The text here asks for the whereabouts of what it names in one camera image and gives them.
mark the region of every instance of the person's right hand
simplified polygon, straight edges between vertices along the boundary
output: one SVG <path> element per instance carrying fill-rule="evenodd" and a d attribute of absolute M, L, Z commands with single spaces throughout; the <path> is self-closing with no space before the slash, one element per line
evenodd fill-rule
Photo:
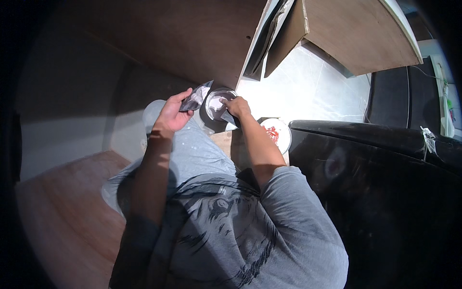
<path fill-rule="evenodd" d="M 231 101 L 227 101 L 226 99 L 222 98 L 220 99 L 220 102 L 226 105 L 230 114 L 237 118 L 241 118 L 242 116 L 250 114 L 250 107 L 247 103 L 247 100 L 240 96 L 232 98 Z"/>

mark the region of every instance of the forearm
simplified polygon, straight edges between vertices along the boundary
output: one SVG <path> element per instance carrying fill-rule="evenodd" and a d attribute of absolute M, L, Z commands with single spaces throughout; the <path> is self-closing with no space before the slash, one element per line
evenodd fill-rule
<path fill-rule="evenodd" d="M 136 173 L 131 195 L 131 213 L 161 226 L 169 174 L 173 132 L 152 128 L 143 161 Z"/>
<path fill-rule="evenodd" d="M 240 116 L 239 121 L 255 178 L 262 187 L 274 170 L 286 166 L 286 162 L 279 148 L 250 113 Z"/>

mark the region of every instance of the white marble floor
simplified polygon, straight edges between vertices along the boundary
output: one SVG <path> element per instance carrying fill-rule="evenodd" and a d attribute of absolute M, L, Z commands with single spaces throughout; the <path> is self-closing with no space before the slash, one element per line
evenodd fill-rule
<path fill-rule="evenodd" d="M 255 119 L 363 122 L 370 75 L 345 78 L 305 47 L 294 49 L 273 73 L 258 82 L 243 78 L 237 93 Z"/>

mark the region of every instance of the curved white edge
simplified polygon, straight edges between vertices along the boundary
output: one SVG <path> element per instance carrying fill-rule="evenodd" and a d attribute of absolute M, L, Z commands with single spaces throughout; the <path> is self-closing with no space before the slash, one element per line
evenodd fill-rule
<path fill-rule="evenodd" d="M 401 30 L 406 35 L 406 38 L 409 40 L 415 55 L 417 56 L 419 63 L 423 64 L 424 60 L 422 59 L 422 54 L 420 54 L 419 45 L 417 44 L 417 40 L 415 39 L 414 32 L 412 31 L 411 25 L 407 21 L 406 16 L 404 15 L 403 11 L 401 10 L 400 6 L 395 0 L 379 0 L 383 6 L 388 10 L 388 12 L 393 16 Z"/>

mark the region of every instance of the person's left hand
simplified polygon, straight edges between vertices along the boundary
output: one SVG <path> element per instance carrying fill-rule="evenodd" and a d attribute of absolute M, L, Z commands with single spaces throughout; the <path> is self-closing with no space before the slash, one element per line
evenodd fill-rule
<path fill-rule="evenodd" d="M 181 101 L 188 97 L 192 91 L 193 89 L 190 87 L 184 92 L 170 96 L 152 129 L 162 128 L 172 132 L 182 129 L 194 115 L 194 111 L 180 112 Z"/>

